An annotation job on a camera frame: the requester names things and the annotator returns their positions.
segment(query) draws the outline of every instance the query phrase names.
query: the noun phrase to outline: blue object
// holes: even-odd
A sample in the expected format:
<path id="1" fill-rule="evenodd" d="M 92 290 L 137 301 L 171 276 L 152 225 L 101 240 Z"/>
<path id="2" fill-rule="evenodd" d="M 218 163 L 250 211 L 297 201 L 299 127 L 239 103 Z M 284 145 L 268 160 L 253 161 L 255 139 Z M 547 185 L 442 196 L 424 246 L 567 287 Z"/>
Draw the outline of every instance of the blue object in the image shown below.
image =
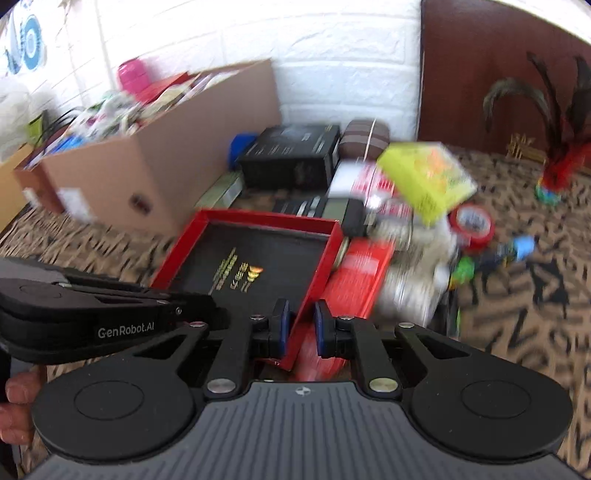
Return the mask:
<path id="1" fill-rule="evenodd" d="M 258 134 L 238 134 L 230 143 L 230 152 L 228 154 L 228 165 L 230 170 L 236 169 L 236 162 L 242 152 L 244 152 L 258 138 Z"/>
<path id="2" fill-rule="evenodd" d="M 82 137 L 66 137 L 62 139 L 52 150 L 48 153 L 58 153 L 63 152 L 64 150 L 71 150 L 72 148 L 77 148 L 83 145 L 85 140 Z"/>
<path id="3" fill-rule="evenodd" d="M 35 70 L 41 63 L 43 43 L 41 41 L 41 25 L 35 15 L 27 18 L 21 29 L 22 59 L 29 70 Z"/>
<path id="4" fill-rule="evenodd" d="M 287 338 L 289 337 L 289 333 L 290 333 L 290 320 L 291 320 L 290 317 L 291 317 L 290 303 L 287 301 L 287 302 L 285 302 L 283 312 L 281 312 L 281 332 L 280 332 L 280 340 L 279 340 L 279 350 L 281 352 L 282 358 L 285 355 L 285 352 L 287 352 Z"/>
<path id="5" fill-rule="evenodd" d="M 318 302 L 314 303 L 314 323 L 316 324 L 316 352 L 318 356 L 326 355 L 322 329 L 322 311 Z"/>
<path id="6" fill-rule="evenodd" d="M 518 236 L 513 239 L 515 260 L 520 261 L 531 255 L 535 250 L 535 239 L 532 236 Z"/>

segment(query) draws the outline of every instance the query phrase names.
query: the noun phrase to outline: yellow box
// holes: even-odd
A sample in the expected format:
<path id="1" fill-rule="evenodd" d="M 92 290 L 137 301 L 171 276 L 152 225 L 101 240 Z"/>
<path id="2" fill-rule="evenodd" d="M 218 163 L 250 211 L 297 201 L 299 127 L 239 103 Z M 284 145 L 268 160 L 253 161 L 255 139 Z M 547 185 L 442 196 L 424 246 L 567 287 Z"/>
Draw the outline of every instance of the yellow box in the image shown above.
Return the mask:
<path id="1" fill-rule="evenodd" d="M 12 171 L 32 151 L 30 145 L 23 145 L 8 160 L 0 163 L 0 232 L 27 204 L 21 185 Z"/>
<path id="2" fill-rule="evenodd" d="M 378 158 L 378 165 L 427 226 L 477 189 L 441 143 L 391 144 Z"/>

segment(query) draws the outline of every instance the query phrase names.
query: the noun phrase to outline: black product box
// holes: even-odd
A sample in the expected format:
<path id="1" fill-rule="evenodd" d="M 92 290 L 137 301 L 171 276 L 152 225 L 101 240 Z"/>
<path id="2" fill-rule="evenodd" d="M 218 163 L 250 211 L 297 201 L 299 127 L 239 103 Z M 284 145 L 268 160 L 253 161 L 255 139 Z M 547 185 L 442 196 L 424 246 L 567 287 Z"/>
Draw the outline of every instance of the black product box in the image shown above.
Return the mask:
<path id="1" fill-rule="evenodd" d="M 267 128 L 238 159 L 244 184 L 261 190 L 326 190 L 339 161 L 338 125 Z"/>

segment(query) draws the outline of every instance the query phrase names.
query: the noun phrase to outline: circular pad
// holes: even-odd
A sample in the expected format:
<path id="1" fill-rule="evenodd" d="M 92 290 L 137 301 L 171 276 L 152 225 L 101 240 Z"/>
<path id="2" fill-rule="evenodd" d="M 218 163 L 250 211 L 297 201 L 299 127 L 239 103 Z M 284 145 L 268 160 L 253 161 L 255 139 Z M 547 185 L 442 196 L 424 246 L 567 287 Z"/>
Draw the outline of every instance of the circular pad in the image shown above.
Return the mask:
<path id="1" fill-rule="evenodd" d="M 528 393 L 503 380 L 480 381 L 462 390 L 462 401 L 472 413 L 488 419 L 511 419 L 530 406 Z"/>
<path id="2" fill-rule="evenodd" d="M 554 452 L 573 415 L 558 383 L 481 352 L 433 359 L 410 408 L 428 436 L 476 461 Z"/>
<path id="3" fill-rule="evenodd" d="M 188 386 L 166 362 L 114 356 L 48 383 L 33 405 L 47 448 L 91 462 L 129 460 L 175 440 L 194 414 Z"/>
<path id="4" fill-rule="evenodd" d="M 119 420 L 137 411 L 144 392 L 122 381 L 98 382 L 82 388 L 74 399 L 76 409 L 92 420 Z"/>

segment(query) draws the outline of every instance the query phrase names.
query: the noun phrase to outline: human hand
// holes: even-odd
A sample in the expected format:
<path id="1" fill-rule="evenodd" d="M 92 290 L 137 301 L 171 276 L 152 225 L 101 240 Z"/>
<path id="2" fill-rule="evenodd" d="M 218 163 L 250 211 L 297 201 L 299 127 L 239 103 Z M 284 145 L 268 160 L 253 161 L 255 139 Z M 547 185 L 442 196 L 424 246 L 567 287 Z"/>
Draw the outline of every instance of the human hand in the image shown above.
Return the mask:
<path id="1" fill-rule="evenodd" d="M 29 445 L 35 433 L 31 406 L 43 384 L 47 369 L 35 366 L 6 382 L 8 403 L 0 403 L 0 438 L 4 443 Z"/>

